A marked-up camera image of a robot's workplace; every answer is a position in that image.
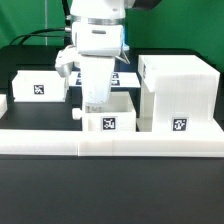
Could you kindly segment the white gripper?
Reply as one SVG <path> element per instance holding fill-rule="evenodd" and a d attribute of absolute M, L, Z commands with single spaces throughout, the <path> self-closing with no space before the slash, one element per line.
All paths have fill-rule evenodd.
<path fill-rule="evenodd" d="M 86 106 L 100 107 L 108 101 L 114 67 L 114 57 L 81 57 L 82 95 Z"/>

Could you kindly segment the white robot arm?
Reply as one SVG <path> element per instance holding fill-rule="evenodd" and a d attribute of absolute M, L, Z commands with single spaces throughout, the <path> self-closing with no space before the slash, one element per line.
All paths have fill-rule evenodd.
<path fill-rule="evenodd" d="M 72 42 L 80 57 L 83 101 L 105 104 L 115 60 L 123 52 L 126 10 L 152 10 L 162 0 L 73 0 Z"/>

